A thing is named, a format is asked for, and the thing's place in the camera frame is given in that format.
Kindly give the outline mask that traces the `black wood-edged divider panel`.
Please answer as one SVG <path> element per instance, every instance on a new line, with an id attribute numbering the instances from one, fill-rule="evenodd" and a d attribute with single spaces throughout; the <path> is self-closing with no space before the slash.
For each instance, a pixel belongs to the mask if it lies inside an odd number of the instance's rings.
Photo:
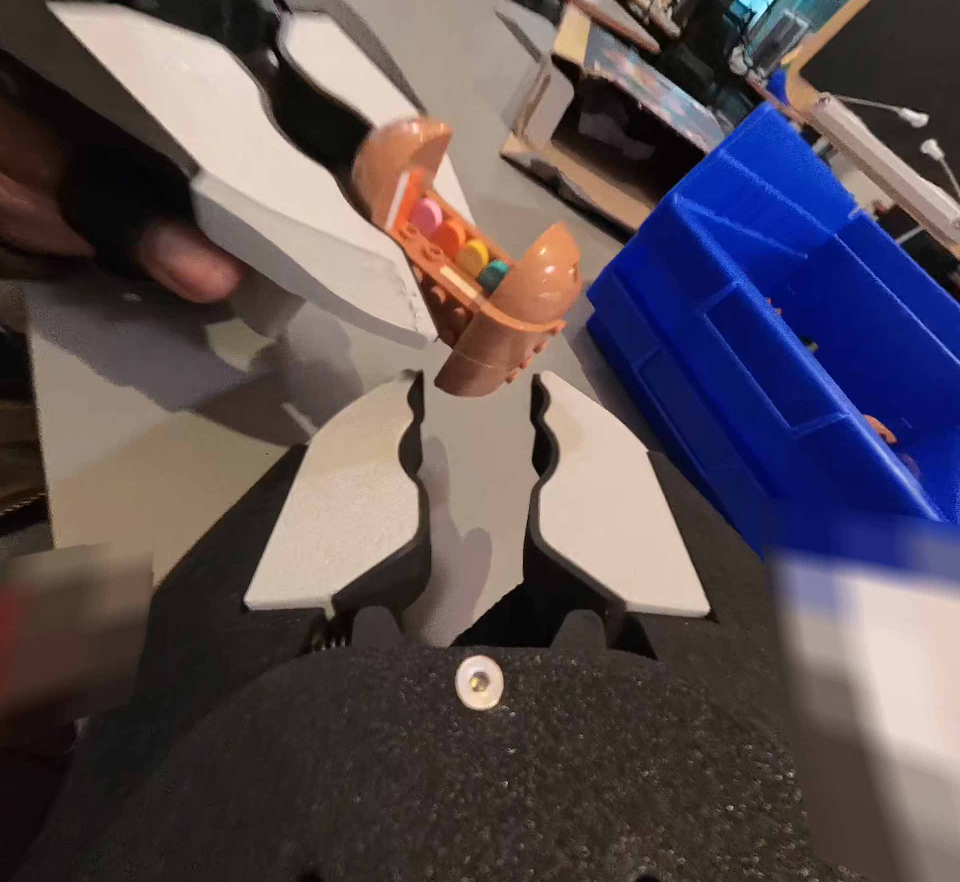
<path id="1" fill-rule="evenodd" d="M 884 110 L 877 133 L 900 154 L 925 138 L 958 155 L 959 0 L 849 0 L 803 42 L 786 79 L 789 103 L 810 111 L 832 95 L 909 108 L 928 116 L 917 129 Z"/>

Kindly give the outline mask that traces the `cardboard box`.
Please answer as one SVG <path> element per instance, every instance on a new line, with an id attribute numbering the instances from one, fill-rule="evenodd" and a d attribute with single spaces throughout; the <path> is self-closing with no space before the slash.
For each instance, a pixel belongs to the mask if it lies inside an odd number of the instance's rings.
<path id="1" fill-rule="evenodd" d="M 519 90 L 500 155 L 582 213 L 634 233 L 729 128 L 566 4 Z"/>

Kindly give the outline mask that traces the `white metal frame rail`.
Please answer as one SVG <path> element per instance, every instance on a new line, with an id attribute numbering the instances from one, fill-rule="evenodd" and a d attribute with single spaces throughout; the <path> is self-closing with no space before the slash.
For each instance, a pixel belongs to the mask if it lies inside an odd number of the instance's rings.
<path id="1" fill-rule="evenodd" d="M 820 94 L 813 97 L 806 116 L 826 140 L 853 162 L 876 186 L 905 211 L 920 228 L 959 257 L 959 182 L 941 144 L 926 138 L 919 146 L 949 185 L 943 189 L 922 177 L 870 130 L 853 108 L 874 108 L 894 114 L 913 130 L 930 122 L 925 112 L 873 99 Z"/>

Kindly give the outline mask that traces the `brown brick-built toy animal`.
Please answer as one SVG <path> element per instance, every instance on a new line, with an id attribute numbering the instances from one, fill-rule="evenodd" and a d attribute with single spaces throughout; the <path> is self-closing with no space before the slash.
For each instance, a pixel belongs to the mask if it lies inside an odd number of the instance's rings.
<path id="1" fill-rule="evenodd" d="M 350 193 L 404 253 L 449 347 L 435 387 L 481 398 L 512 383 L 561 333 L 581 293 L 581 253 L 561 222 L 516 259 L 482 232 L 435 184 L 451 138 L 428 117 L 373 128 L 352 163 Z"/>

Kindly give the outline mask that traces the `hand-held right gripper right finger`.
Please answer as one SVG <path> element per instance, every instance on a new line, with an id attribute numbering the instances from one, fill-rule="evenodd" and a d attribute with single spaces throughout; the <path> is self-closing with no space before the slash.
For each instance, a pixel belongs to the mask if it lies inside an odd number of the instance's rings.
<path id="1" fill-rule="evenodd" d="M 621 612 L 708 616 L 707 593 L 647 446 L 551 371 L 534 375 L 531 422 L 532 548 Z"/>

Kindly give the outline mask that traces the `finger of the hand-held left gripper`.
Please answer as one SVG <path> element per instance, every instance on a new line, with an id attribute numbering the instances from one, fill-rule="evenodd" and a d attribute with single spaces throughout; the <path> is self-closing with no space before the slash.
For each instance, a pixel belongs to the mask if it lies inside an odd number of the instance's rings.
<path id="1" fill-rule="evenodd" d="M 198 165 L 196 221 L 290 296 L 411 348 L 438 332 L 401 249 L 294 146 L 219 43 L 121 5 L 47 9 Z"/>
<path id="2" fill-rule="evenodd" d="M 277 126 L 296 148 L 330 173 L 362 215 L 367 216 L 369 208 L 353 188 L 354 161 L 362 144 L 376 132 L 417 122 L 446 131 L 434 188 L 444 203 L 474 220 L 449 157 L 452 126 L 418 108 L 330 15 L 290 15 L 275 49 Z"/>

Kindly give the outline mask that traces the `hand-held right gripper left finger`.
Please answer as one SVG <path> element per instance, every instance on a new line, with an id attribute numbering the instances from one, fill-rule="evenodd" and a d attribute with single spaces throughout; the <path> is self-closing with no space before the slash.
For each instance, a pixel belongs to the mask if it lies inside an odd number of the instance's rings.
<path id="1" fill-rule="evenodd" d="M 425 413 L 424 373 L 406 369 L 318 429 L 246 588 L 249 611 L 405 612 L 423 594 Z"/>

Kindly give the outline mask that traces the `blue plastic bin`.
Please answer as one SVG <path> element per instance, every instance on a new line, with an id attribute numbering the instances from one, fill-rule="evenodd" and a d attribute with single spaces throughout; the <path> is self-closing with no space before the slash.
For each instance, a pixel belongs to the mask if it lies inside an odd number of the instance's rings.
<path id="1" fill-rule="evenodd" d="M 680 180 L 587 298 L 667 456 L 751 548 L 778 502 L 958 523 L 958 304 L 776 109 Z"/>

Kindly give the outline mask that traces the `pile of toy bricks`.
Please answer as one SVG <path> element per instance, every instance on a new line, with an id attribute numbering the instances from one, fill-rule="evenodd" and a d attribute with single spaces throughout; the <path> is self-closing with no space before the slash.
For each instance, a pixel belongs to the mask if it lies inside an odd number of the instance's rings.
<path id="1" fill-rule="evenodd" d="M 882 423 L 881 420 L 868 413 L 862 413 L 862 418 L 870 426 L 870 429 L 879 437 L 882 443 L 892 451 L 893 455 L 896 456 L 901 463 L 903 463 L 911 476 L 920 482 L 922 480 L 922 473 L 916 458 L 906 452 L 903 446 L 899 443 L 898 437 L 895 435 L 895 433 L 884 423 Z"/>

